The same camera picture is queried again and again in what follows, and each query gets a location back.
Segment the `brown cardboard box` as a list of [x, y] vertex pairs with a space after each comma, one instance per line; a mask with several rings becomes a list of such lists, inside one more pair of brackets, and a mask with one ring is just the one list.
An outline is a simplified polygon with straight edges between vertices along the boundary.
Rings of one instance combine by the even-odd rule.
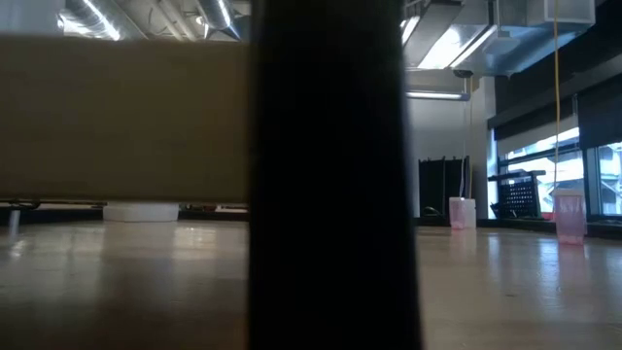
[[240, 43], [0, 36], [0, 198], [242, 203]]

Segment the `white ceiling box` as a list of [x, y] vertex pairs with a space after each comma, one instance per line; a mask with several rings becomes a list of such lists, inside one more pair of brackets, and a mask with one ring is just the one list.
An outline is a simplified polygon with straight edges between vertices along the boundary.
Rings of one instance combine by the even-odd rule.
[[585, 25], [596, 21], [595, 0], [544, 0], [543, 6], [547, 21]]

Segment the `ribbed silver ventilation duct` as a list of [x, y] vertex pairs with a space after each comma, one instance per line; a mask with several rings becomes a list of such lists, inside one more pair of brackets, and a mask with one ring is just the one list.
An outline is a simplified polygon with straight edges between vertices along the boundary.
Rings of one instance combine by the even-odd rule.
[[65, 0], [58, 17], [65, 36], [108, 41], [147, 39], [116, 0]]

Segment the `smooth silver ventilation duct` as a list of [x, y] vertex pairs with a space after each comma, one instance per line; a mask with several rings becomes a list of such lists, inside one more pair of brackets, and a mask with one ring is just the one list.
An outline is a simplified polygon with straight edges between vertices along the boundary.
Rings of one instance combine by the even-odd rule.
[[204, 21], [206, 39], [221, 32], [233, 40], [242, 39], [235, 24], [235, 14], [228, 0], [195, 0]]

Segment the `black window blind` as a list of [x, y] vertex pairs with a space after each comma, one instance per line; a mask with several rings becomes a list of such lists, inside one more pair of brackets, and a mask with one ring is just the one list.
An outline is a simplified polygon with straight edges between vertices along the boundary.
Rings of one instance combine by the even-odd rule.
[[579, 147], [622, 142], [622, 74], [578, 94]]

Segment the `white hexagonal plant pot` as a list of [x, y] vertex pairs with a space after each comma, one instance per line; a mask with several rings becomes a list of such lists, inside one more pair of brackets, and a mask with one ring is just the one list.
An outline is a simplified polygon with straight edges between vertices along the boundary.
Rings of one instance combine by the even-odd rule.
[[178, 203], [108, 202], [103, 207], [103, 220], [121, 223], [176, 222]]

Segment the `black shelf post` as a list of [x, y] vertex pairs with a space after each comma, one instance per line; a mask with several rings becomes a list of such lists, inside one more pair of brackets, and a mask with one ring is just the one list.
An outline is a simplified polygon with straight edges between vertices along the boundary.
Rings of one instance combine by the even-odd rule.
[[423, 350], [401, 0], [252, 0], [248, 350]]

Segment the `black cabinet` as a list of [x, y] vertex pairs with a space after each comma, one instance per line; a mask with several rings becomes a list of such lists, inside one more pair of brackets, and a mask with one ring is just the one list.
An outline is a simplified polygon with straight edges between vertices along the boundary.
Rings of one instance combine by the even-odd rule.
[[443, 157], [418, 161], [421, 217], [449, 217], [451, 197], [468, 197], [470, 159]]

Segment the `pink medicine bottle white cap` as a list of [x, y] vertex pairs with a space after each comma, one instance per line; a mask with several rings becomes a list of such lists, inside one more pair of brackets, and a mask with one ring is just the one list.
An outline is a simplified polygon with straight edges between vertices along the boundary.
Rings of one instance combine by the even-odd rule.
[[463, 229], [465, 227], [465, 201], [462, 197], [449, 198], [449, 216], [452, 229]]
[[554, 217], [560, 244], [583, 245], [587, 234], [585, 196], [583, 191], [554, 191]]

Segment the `black perforated cart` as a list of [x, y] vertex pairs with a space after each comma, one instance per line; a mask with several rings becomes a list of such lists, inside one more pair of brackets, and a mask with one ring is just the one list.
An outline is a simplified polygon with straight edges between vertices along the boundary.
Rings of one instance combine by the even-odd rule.
[[544, 170], [514, 171], [488, 178], [497, 184], [498, 202], [490, 205], [497, 219], [541, 219], [537, 177]]

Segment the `fluorescent tube light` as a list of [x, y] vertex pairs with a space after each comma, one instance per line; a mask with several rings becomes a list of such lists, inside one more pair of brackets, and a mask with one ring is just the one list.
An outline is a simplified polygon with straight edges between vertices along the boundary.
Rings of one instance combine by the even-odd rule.
[[470, 100], [470, 95], [468, 93], [410, 90], [410, 91], [407, 91], [405, 95], [409, 99], [449, 100], [449, 101], [469, 101]]

